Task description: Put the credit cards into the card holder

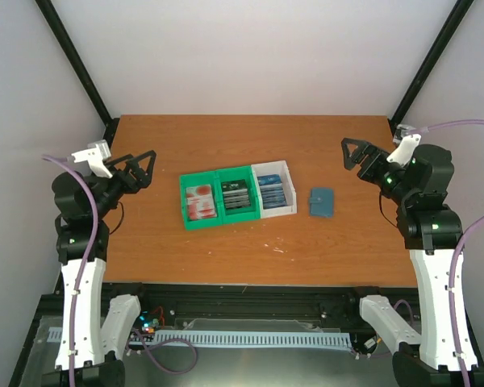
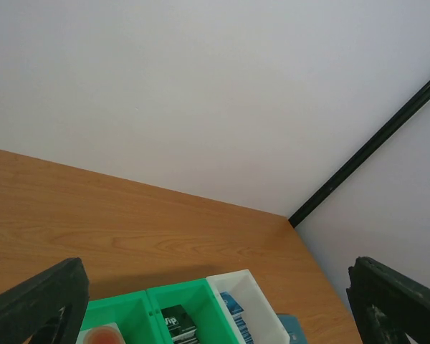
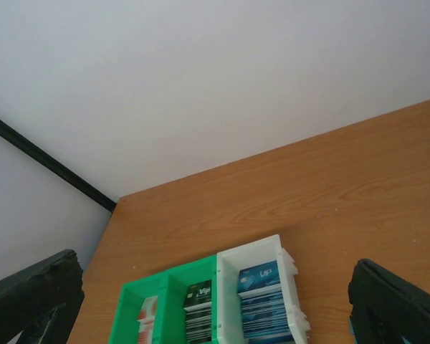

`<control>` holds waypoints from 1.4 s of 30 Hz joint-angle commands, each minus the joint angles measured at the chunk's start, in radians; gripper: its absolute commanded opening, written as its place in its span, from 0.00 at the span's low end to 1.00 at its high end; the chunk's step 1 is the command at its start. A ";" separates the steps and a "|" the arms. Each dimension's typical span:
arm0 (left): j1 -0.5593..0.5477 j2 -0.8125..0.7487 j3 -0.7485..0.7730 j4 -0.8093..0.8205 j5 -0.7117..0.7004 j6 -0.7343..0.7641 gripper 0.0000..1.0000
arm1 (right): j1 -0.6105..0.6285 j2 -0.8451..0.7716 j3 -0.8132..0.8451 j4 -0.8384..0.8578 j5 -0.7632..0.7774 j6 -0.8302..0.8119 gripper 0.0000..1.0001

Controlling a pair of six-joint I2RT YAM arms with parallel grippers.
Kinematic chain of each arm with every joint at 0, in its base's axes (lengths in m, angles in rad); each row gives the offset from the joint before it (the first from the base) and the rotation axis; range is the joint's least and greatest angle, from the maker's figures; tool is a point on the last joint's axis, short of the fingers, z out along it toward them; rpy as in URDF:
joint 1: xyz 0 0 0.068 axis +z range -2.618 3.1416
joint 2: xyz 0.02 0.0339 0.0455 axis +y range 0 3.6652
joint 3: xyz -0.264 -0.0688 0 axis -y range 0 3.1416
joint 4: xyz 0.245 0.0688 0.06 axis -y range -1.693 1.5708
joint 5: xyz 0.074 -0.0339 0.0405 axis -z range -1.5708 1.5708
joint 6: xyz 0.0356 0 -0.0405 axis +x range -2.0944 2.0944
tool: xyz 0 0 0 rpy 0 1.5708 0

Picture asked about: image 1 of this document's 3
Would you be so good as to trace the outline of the green bin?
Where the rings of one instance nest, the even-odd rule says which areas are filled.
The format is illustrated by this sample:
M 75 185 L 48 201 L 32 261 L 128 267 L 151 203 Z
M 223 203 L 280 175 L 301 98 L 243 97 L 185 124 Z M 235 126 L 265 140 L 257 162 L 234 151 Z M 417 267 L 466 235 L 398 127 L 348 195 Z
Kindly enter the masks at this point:
M 217 169 L 215 176 L 224 224 L 255 221 L 261 217 L 256 180 L 249 165 Z
M 223 197 L 216 171 L 181 175 L 179 183 L 181 214 L 187 231 L 223 224 Z

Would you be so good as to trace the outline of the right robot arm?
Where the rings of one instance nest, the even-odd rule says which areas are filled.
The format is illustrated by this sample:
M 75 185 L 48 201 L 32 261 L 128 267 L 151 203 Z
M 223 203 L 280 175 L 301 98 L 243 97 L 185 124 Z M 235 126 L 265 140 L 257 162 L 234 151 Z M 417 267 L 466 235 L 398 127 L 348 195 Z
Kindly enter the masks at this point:
M 396 206 L 397 228 L 409 251 L 419 294 L 421 330 L 384 296 L 359 301 L 359 313 L 392 355 L 400 386 L 484 386 L 484 365 L 471 338 L 462 289 L 465 232 L 445 204 L 454 174 L 450 151 L 404 137 L 393 152 L 344 138 L 344 166 L 376 185 Z

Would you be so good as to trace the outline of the teal card holder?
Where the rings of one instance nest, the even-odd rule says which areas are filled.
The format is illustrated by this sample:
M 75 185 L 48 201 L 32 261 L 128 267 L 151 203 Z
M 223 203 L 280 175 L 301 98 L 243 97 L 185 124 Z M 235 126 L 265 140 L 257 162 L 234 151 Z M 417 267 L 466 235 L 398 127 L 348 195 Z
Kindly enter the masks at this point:
M 333 189 L 315 187 L 309 197 L 310 216 L 331 218 L 334 215 L 335 195 Z

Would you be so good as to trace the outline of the white bin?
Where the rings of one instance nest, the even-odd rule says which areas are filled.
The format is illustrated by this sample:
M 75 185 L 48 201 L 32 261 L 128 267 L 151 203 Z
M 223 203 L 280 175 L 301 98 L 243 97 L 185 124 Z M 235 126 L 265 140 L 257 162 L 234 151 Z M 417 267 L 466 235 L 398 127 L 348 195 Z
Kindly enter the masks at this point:
M 296 190 L 284 160 L 252 164 L 261 218 L 297 213 Z

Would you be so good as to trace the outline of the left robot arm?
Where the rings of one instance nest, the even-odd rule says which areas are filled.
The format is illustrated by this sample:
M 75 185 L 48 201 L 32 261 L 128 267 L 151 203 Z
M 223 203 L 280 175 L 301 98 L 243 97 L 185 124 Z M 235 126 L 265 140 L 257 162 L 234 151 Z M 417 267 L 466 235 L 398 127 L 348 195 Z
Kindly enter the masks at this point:
M 136 194 L 152 182 L 156 153 L 127 154 L 111 159 L 99 147 L 76 152 L 92 171 L 84 177 L 67 160 L 44 155 L 43 160 L 63 168 L 52 182 L 56 218 L 56 250 L 64 286 L 62 336 L 52 372 L 42 386 L 123 386 L 126 370 L 123 349 L 134 324 L 152 314 L 148 300 L 121 293 L 102 314 L 102 281 L 106 271 L 110 229 L 105 215 L 125 194 Z

